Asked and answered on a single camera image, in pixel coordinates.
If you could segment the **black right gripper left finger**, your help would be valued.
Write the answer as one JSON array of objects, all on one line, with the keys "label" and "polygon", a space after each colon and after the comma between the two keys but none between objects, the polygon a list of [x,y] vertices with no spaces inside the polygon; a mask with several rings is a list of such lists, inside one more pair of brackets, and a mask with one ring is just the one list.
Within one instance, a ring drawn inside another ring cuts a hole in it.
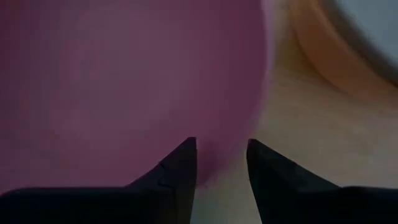
[{"label": "black right gripper left finger", "polygon": [[24,188],[0,195],[0,224],[190,224],[197,144],[187,138],[123,187]]}]

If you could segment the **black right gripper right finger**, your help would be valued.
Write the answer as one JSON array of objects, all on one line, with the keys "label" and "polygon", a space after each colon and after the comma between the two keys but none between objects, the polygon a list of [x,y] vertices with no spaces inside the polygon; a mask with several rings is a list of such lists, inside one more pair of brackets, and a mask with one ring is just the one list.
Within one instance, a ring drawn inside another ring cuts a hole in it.
[{"label": "black right gripper right finger", "polygon": [[246,161],[262,224],[398,224],[398,189],[340,187],[256,139]]}]

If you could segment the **green and pink bowls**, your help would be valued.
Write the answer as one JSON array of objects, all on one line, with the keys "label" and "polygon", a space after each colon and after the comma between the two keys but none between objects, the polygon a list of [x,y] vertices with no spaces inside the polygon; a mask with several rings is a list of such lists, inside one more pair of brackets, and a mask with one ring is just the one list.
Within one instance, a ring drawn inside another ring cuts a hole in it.
[{"label": "green and pink bowls", "polygon": [[189,137],[198,183],[263,100],[262,0],[0,0],[0,194],[128,184]]}]

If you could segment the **orange plastic bowl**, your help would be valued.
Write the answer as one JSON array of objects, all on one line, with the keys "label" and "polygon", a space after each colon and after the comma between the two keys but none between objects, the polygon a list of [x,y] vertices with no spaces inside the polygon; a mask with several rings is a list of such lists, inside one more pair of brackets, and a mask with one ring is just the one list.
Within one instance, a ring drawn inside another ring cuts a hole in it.
[{"label": "orange plastic bowl", "polygon": [[343,92],[398,105],[398,0],[289,0],[293,28],[318,73]]}]

